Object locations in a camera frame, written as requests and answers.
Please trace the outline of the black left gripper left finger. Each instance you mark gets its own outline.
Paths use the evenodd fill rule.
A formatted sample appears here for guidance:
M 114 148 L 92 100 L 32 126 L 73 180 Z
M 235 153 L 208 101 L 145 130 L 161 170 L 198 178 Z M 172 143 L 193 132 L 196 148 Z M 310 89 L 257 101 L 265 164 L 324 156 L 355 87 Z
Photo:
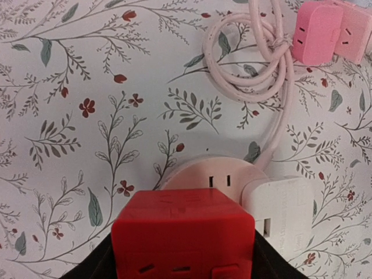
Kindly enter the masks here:
M 111 234 L 61 279 L 117 279 Z

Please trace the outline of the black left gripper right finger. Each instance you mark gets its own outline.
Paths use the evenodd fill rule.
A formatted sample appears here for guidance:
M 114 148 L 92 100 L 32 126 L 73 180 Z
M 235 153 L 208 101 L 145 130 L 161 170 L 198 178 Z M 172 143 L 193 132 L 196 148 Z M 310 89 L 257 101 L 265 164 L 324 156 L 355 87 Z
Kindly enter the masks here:
M 252 279 L 307 279 L 255 231 Z

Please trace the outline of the light pink cube socket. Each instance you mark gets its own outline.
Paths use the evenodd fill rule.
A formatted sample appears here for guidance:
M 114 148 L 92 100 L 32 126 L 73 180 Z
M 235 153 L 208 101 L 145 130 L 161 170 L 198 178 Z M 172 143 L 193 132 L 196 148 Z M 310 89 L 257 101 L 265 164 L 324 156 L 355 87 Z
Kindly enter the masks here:
M 347 1 L 325 2 L 343 10 L 334 53 L 354 64 L 360 64 L 365 52 L 371 50 L 371 8 Z

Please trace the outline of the floral patterned table mat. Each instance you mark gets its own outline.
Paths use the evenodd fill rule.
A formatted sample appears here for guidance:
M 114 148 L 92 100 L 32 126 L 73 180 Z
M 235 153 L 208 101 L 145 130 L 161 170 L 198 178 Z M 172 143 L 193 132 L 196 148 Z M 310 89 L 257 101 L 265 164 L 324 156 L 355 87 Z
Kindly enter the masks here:
M 202 52 L 247 1 L 1 2 L 1 277 L 59 278 L 132 195 L 185 160 L 252 162 L 281 96 L 227 99 Z M 309 278 L 371 277 L 371 55 L 294 63 L 291 116 L 267 172 L 314 188 Z

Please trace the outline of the white flat plug adapter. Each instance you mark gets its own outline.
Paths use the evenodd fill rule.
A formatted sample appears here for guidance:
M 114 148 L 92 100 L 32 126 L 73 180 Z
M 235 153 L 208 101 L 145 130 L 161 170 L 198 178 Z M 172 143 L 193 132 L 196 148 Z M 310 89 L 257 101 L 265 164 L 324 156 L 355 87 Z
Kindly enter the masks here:
M 241 205 L 255 229 L 285 259 L 305 251 L 312 233 L 313 188 L 302 177 L 263 178 L 249 182 Z

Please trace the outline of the round pink power socket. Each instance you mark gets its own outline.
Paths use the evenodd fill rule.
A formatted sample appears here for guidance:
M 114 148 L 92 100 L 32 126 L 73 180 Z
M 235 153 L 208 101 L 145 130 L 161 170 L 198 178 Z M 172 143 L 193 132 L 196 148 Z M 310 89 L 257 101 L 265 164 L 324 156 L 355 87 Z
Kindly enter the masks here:
M 253 164 L 227 156 L 207 156 L 176 167 L 162 183 L 162 190 L 213 188 L 241 203 L 244 188 L 267 175 Z

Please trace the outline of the pink plug adapter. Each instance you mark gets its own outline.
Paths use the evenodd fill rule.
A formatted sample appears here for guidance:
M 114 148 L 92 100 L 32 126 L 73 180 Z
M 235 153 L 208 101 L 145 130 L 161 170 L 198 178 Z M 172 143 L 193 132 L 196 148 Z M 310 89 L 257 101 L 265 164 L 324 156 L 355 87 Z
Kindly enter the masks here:
M 305 2 L 298 10 L 292 56 L 308 66 L 330 62 L 339 38 L 343 11 L 331 2 Z

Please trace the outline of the red cube socket adapter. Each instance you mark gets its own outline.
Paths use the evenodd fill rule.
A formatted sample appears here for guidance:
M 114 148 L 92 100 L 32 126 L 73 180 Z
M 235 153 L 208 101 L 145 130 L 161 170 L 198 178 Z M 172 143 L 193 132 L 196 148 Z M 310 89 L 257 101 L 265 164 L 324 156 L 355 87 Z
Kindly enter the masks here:
M 112 225 L 118 278 L 250 278 L 255 222 L 213 188 L 139 191 Z

